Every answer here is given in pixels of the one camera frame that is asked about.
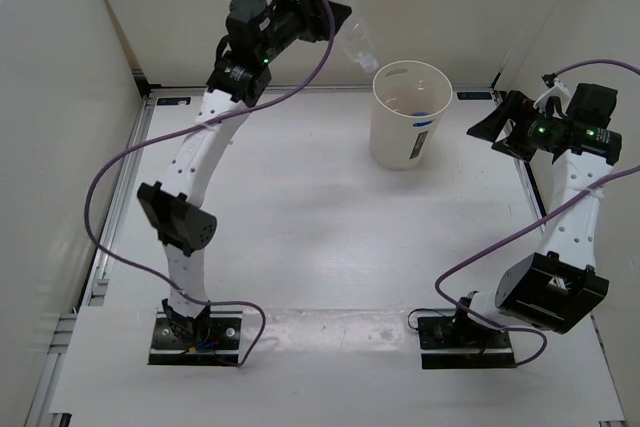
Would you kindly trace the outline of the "clear plastic bottle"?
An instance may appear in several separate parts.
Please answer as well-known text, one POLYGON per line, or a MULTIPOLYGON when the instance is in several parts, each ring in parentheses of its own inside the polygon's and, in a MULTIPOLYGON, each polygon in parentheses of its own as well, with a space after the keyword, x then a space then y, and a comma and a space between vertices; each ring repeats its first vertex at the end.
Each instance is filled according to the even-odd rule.
POLYGON ((334 41, 343 49, 349 60, 358 64, 367 74, 375 72, 379 63, 373 52, 364 17, 355 0, 330 0, 352 8, 351 16, 334 36, 334 41))

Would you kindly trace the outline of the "blue label water bottle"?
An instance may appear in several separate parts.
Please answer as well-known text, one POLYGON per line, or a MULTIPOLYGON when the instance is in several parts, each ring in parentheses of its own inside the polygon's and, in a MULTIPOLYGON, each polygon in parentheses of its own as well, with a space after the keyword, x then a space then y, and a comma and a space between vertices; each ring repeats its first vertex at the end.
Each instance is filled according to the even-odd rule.
POLYGON ((433 123, 432 115, 428 112, 414 112, 411 116, 415 119, 413 126, 416 128, 426 127, 433 123))

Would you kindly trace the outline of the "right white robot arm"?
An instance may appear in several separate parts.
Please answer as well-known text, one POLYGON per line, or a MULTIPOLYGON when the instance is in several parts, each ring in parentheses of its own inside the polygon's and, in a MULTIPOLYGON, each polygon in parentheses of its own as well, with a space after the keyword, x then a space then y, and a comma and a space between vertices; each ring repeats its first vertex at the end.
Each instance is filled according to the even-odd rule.
POLYGON ((491 292, 461 298, 469 311, 453 317, 449 334, 470 347, 498 325, 529 324, 564 334, 607 295, 609 282, 595 272, 594 238, 603 190, 622 137, 608 125, 617 103, 614 89, 581 83, 570 93, 555 83, 537 100, 509 92, 468 135, 493 150, 529 162, 539 151, 552 156, 553 192, 537 250, 509 268, 491 292))

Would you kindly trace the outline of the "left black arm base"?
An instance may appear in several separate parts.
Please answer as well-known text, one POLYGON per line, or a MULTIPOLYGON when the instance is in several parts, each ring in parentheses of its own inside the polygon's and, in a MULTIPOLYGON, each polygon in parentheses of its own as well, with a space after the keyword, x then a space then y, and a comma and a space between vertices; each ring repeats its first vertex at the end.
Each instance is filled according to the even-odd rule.
POLYGON ((243 314, 217 311, 209 316, 202 333, 194 340, 176 336, 164 313, 157 313, 148 351, 148 365, 153 366, 221 366, 239 362, 243 314))

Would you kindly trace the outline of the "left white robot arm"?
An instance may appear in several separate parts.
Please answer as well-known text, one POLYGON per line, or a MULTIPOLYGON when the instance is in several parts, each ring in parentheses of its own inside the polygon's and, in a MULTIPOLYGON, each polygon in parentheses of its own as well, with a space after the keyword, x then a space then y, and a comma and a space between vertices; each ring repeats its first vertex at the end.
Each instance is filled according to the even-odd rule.
POLYGON ((217 220, 201 206, 214 169, 270 83, 270 62, 297 40, 328 40, 351 14, 351 7, 333 1, 231 0, 227 33, 216 48, 196 118, 201 128, 184 138, 159 180, 138 188, 172 282, 162 308, 174 335, 188 346, 200 346, 210 335, 204 249, 217 220))

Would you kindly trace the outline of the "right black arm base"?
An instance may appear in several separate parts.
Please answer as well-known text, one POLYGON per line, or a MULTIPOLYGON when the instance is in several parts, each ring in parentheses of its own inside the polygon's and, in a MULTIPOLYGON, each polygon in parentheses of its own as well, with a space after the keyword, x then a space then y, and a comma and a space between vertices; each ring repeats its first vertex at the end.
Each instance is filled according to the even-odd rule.
POLYGON ((417 308, 407 315, 419 337, 423 370, 501 369, 515 366, 508 333, 472 322, 454 310, 417 308))

